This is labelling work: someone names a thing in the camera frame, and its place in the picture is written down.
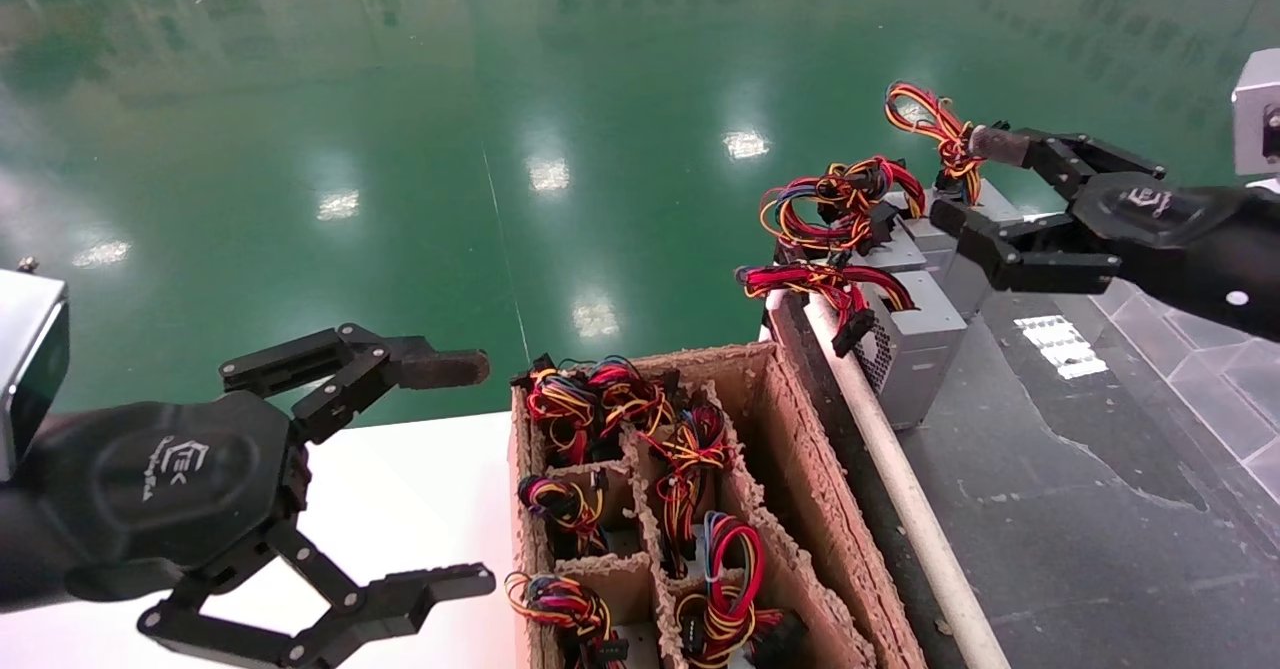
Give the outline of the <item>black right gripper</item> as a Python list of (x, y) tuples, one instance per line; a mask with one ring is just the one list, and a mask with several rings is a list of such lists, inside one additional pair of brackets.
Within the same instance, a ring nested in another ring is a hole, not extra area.
[(993, 290), (1102, 294), (1119, 272), (1134, 285), (1231, 276), (1225, 248), (1251, 200), (1247, 185), (1166, 185), (1161, 164), (1088, 133), (979, 125), (966, 148), (974, 159), (1034, 171), (1070, 201), (1068, 214), (1005, 223), (934, 201), (931, 223), (957, 240), (957, 255), (977, 264)]

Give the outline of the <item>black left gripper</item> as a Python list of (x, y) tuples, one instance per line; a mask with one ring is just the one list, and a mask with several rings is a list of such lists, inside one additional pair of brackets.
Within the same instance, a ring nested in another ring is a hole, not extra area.
[[(494, 592), (481, 563), (357, 585), (301, 533), (323, 444), (393, 388), (480, 385), (484, 350), (342, 324), (220, 368), (210, 403), (132, 403), (50, 414), (29, 445), (29, 597), (120, 602), (170, 595), (140, 617), (161, 647), (238, 668), (338, 668), (366, 643), (417, 634), (440, 602)], [(268, 403), (315, 382), (292, 418)], [(328, 604), (297, 634), (202, 613), (280, 559)]]

